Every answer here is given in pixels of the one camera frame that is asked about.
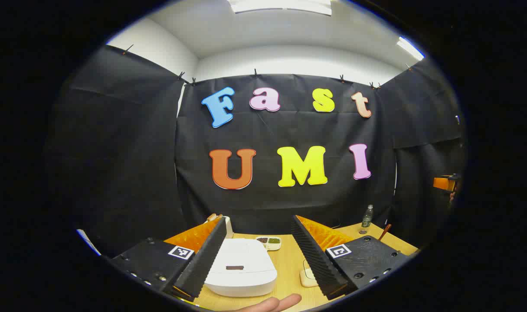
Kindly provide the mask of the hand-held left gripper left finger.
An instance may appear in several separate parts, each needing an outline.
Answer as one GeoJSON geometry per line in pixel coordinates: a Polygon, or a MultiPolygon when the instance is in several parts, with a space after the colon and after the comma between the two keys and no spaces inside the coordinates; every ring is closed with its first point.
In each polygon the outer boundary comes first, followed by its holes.
{"type": "Polygon", "coordinates": [[[156,292],[192,302],[200,295],[226,235],[224,216],[214,215],[166,240],[146,238],[108,262],[156,292]]]}

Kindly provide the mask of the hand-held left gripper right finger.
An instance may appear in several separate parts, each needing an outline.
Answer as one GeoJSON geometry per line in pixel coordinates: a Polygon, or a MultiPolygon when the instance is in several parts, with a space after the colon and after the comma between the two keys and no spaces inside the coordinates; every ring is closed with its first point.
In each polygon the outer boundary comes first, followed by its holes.
{"type": "Polygon", "coordinates": [[[329,300],[367,288],[409,261],[372,236],[349,237],[298,215],[292,217],[291,234],[329,300]]]}

